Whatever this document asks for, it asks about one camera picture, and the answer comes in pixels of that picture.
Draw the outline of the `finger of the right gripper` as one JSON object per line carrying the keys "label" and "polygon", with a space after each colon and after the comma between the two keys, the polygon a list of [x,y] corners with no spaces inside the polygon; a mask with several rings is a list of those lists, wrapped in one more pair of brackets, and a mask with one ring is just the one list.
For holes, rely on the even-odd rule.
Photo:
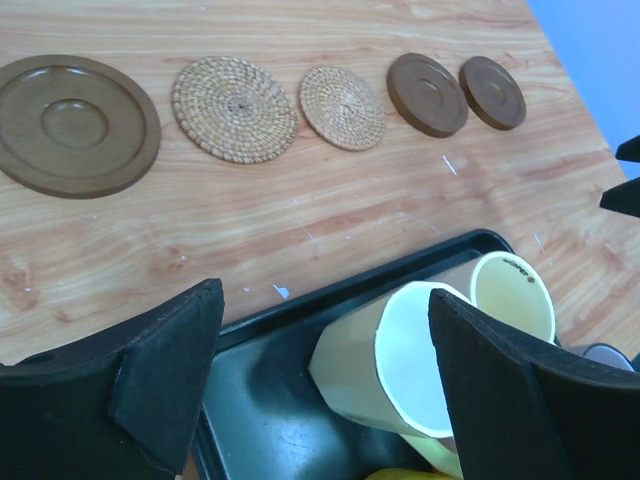
{"label": "finger of the right gripper", "polygon": [[620,161],[640,162],[640,136],[637,135],[621,143],[615,152],[615,158]]}
{"label": "finger of the right gripper", "polygon": [[603,192],[599,206],[603,209],[640,217],[640,178],[628,180]]}

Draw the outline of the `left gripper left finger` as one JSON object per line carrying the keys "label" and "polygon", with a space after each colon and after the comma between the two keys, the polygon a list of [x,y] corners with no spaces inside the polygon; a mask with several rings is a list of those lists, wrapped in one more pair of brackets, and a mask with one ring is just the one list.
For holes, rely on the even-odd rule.
{"label": "left gripper left finger", "polygon": [[172,479],[187,465],[224,311],[207,279],[1,369],[5,479]]}

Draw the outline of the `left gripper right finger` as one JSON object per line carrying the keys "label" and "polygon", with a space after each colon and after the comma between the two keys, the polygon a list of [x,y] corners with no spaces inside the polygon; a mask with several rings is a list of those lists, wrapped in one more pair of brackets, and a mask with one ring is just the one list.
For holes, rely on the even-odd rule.
{"label": "left gripper right finger", "polygon": [[429,323],[466,479],[636,479],[639,375],[430,295]]}

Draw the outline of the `purple cup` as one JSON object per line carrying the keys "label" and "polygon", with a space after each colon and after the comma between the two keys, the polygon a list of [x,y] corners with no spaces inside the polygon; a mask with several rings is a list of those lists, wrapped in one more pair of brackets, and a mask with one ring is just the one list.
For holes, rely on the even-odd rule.
{"label": "purple cup", "polygon": [[595,361],[621,370],[635,369],[631,361],[615,347],[605,343],[567,347],[567,350],[585,359]]}

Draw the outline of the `cream cartoon cup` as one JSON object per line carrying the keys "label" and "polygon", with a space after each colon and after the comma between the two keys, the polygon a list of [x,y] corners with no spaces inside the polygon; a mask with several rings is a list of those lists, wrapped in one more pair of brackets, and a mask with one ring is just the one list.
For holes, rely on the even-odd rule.
{"label": "cream cartoon cup", "polygon": [[458,290],[470,303],[516,329],[552,343],[556,316],[540,275],[521,257],[494,251],[431,278]]}

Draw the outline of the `dark wooden coaster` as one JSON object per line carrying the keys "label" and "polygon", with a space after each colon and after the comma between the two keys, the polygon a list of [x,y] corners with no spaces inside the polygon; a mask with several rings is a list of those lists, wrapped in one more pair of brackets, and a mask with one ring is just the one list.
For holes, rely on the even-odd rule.
{"label": "dark wooden coaster", "polygon": [[149,171],[160,143],[154,103],[109,65],[52,54],[1,69],[1,170],[27,188],[70,199],[118,193]]}
{"label": "dark wooden coaster", "polygon": [[459,70],[459,83],[474,113],[489,126],[513,130],[526,117],[522,91],[510,73],[485,56],[467,59]]}
{"label": "dark wooden coaster", "polygon": [[453,75],[436,60],[405,53],[393,61],[386,81],[397,112],[424,134],[446,138],[465,125],[465,95]]}

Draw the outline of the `woven rattan coaster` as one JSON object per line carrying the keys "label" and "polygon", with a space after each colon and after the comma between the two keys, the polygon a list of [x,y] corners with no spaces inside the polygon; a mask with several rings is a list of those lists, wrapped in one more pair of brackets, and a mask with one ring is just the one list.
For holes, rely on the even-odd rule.
{"label": "woven rattan coaster", "polygon": [[185,66],[171,91],[178,126],[203,151],[235,164],[259,164],[294,142],[297,112],[266,70],[232,56]]}
{"label": "woven rattan coaster", "polygon": [[301,81],[299,103],[312,129],[340,149],[368,150],[384,137],[381,101],[351,70],[331,65],[311,68]]}

